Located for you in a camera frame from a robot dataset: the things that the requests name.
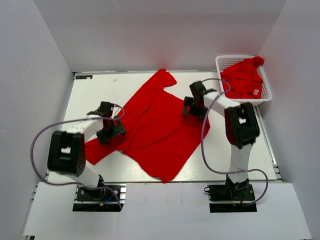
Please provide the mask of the red t shirt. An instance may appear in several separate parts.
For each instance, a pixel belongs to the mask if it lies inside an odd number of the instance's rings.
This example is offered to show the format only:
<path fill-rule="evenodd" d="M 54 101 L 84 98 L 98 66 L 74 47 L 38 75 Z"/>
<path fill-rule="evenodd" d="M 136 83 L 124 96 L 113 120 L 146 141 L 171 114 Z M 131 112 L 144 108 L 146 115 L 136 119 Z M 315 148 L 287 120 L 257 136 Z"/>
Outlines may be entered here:
<path fill-rule="evenodd" d="M 135 160 L 151 177 L 172 181 L 207 134 L 209 122 L 183 116 L 184 101 L 166 92 L 177 81 L 166 70 L 158 70 L 124 105 L 120 114 L 125 135 L 101 144 L 85 144 L 86 160 L 95 165 L 114 151 Z"/>

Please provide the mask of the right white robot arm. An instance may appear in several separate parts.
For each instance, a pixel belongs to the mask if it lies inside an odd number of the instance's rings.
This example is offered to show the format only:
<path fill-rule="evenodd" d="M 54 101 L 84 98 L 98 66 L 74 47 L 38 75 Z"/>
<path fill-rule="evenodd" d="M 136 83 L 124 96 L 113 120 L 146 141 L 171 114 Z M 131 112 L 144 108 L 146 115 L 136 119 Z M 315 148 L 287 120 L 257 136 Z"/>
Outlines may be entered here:
<path fill-rule="evenodd" d="M 217 174 L 226 175 L 226 195 L 236 200 L 249 184 L 248 166 L 252 147 L 260 135 L 259 124 L 253 105 L 240 103 L 224 96 L 215 89 L 206 89 L 203 81 L 190 86 L 192 97 L 185 97 L 182 115 L 198 117 L 203 121 L 201 129 L 201 154 L 204 155 L 204 131 L 211 110 L 224 117 L 225 134 L 231 145 L 230 166 L 227 172 L 211 169 Z"/>

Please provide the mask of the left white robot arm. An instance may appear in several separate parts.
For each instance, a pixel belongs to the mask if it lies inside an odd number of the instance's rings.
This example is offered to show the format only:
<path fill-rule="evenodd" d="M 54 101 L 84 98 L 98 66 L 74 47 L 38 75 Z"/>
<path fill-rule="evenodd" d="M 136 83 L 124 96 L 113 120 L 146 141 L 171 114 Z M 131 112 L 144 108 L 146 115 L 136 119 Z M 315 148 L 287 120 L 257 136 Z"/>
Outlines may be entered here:
<path fill-rule="evenodd" d="M 88 193 L 99 200 L 105 196 L 103 178 L 86 166 L 85 143 L 93 136 L 98 143 L 108 145 L 111 139 L 124 136 L 126 130 L 119 117 L 113 117 L 116 104 L 102 101 L 90 111 L 86 119 L 66 131 L 55 131 L 51 136 L 47 167 L 88 188 Z"/>

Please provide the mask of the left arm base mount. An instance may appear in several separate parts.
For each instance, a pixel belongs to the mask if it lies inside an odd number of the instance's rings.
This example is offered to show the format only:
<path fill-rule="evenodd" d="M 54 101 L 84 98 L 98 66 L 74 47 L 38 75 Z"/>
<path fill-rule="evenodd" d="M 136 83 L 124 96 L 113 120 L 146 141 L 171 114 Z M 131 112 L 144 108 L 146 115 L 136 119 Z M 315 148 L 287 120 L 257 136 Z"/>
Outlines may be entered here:
<path fill-rule="evenodd" d="M 73 212 L 114 212 L 122 209 L 126 199 L 126 184 L 107 184 L 109 189 L 88 190 L 77 187 L 73 202 Z"/>

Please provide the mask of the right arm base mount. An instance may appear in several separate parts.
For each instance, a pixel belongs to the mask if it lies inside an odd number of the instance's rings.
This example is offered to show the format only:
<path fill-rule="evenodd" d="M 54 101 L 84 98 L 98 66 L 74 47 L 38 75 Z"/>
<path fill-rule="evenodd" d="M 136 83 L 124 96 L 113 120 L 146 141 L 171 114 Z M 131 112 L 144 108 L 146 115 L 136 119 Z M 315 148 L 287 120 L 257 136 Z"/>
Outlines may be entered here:
<path fill-rule="evenodd" d="M 203 191 L 208 194 L 210 213 L 255 213 L 256 204 L 246 204 L 255 201 L 254 189 L 251 184 L 247 190 L 241 190 L 237 196 L 227 193 L 225 185 L 214 184 L 204 187 Z"/>

